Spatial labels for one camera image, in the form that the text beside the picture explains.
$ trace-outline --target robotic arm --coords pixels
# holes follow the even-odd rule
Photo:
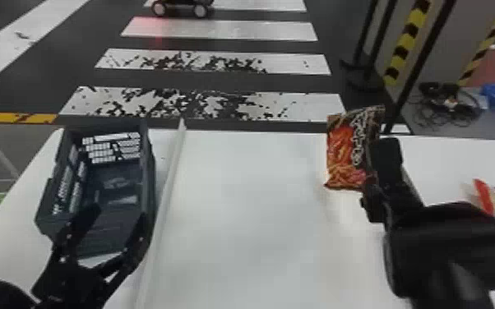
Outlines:
[[[404,181],[399,141],[368,150],[370,177],[361,206],[383,223],[388,284],[414,309],[493,309],[495,218],[465,203],[425,207]]]
[[[31,292],[0,281],[0,309],[100,309],[140,264],[150,245],[153,224],[142,214],[126,246],[114,258],[93,268],[79,265],[75,249],[101,210],[97,205],[79,211],[59,231],[52,255]]]

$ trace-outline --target hazard stripe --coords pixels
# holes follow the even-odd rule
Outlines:
[[[0,123],[52,123],[55,113],[0,113]]]
[[[417,0],[414,4],[391,57],[390,66],[384,74],[386,85],[395,85],[397,83],[401,72],[405,68],[407,58],[416,45],[420,29],[426,23],[431,6],[432,0]]]
[[[493,26],[489,31],[488,37],[485,38],[485,40],[479,45],[478,51],[472,57],[472,61],[470,61],[468,66],[466,66],[465,71],[462,73],[462,76],[460,77],[458,82],[460,86],[468,84],[470,77],[472,77],[476,69],[479,67],[483,60],[483,57],[485,57],[485,55],[488,53],[489,48],[493,44],[495,44],[495,22],[493,23]]]

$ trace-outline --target yellow floor line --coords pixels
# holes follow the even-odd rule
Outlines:
[[[55,113],[0,113],[0,123],[52,123]]]

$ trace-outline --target stanchion base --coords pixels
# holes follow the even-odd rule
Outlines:
[[[364,70],[353,70],[347,73],[347,83],[362,92],[378,92],[384,89],[384,80],[378,74],[371,74],[364,79]]]
[[[353,59],[342,58],[340,59],[340,67],[344,67],[346,70],[357,70],[364,69],[366,65],[364,64],[356,64],[353,62]]]

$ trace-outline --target wheel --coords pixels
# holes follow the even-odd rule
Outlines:
[[[194,15],[197,18],[204,18],[205,16],[207,16],[207,11],[207,7],[203,4],[197,4],[196,6],[194,6]]]
[[[154,4],[151,5],[151,11],[154,12],[157,17],[163,17],[167,12],[167,5],[163,3],[162,0],[155,1]]]
[[[194,0],[195,3],[197,3],[197,4],[203,4],[206,7],[210,7],[211,4],[213,4],[214,1],[215,0]]]

